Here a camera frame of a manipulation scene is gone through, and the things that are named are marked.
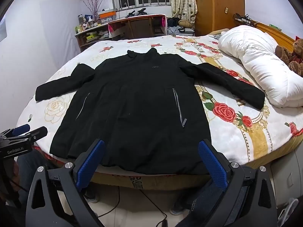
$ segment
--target patterned curtain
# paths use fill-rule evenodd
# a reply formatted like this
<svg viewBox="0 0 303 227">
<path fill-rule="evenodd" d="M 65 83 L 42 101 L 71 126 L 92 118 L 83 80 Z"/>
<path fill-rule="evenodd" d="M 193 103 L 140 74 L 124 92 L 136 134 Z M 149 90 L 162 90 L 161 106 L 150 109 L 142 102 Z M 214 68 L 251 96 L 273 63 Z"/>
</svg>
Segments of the patterned curtain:
<svg viewBox="0 0 303 227">
<path fill-rule="evenodd" d="M 172 16 L 194 23 L 198 12 L 196 0 L 169 0 Z"/>
</svg>

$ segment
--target box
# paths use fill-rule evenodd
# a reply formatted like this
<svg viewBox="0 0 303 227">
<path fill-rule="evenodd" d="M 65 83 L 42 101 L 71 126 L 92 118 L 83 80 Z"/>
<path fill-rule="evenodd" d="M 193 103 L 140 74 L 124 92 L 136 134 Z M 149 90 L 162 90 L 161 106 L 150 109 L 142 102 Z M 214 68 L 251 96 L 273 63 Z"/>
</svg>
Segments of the box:
<svg viewBox="0 0 303 227">
<path fill-rule="evenodd" d="M 98 22 L 101 24 L 108 23 L 112 20 L 115 20 L 117 17 L 117 12 L 114 9 L 105 10 L 98 13 L 99 19 Z"/>
</svg>

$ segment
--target wooden door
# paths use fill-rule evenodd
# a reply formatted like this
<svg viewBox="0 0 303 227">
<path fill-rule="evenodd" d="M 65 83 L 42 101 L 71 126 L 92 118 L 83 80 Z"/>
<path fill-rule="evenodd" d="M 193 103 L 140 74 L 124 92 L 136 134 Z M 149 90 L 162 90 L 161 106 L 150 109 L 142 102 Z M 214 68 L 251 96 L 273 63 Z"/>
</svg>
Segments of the wooden door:
<svg viewBox="0 0 303 227">
<path fill-rule="evenodd" d="M 214 28 L 220 30 L 237 26 L 233 15 L 238 13 L 245 15 L 245 0 L 214 0 Z"/>
<path fill-rule="evenodd" d="M 214 31 L 213 0 L 196 0 L 198 13 L 196 14 L 195 35 L 203 36 Z"/>
</svg>

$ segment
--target jacket collar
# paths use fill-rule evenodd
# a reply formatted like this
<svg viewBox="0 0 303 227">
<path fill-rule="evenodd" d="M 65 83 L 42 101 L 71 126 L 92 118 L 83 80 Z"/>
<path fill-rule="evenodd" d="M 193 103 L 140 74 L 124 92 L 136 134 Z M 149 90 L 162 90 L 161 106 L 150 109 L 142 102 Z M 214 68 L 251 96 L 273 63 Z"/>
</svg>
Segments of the jacket collar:
<svg viewBox="0 0 303 227">
<path fill-rule="evenodd" d="M 148 57 L 151 57 L 154 54 L 158 54 L 158 52 L 155 48 L 151 48 L 147 53 L 137 53 L 137 52 L 134 52 L 131 50 L 127 51 L 127 55 L 131 58 L 135 58 L 137 55 L 142 55 L 142 56 L 146 55 Z"/>
</svg>

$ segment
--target black jacket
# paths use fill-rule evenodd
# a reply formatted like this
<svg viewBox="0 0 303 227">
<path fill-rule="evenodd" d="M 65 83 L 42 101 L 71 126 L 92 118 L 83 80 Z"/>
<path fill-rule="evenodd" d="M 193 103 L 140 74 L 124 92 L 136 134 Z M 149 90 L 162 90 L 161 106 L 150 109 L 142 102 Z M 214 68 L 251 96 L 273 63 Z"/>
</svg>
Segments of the black jacket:
<svg viewBox="0 0 303 227">
<path fill-rule="evenodd" d="M 194 79 L 224 86 L 255 108 L 263 107 L 261 90 L 211 64 L 194 65 L 155 48 L 145 54 L 128 51 L 95 70 L 79 64 L 71 76 L 37 88 L 36 101 L 77 90 L 50 153 L 76 158 L 100 138 L 106 144 L 104 166 L 144 174 L 207 173 L 198 143 L 211 136 Z"/>
</svg>

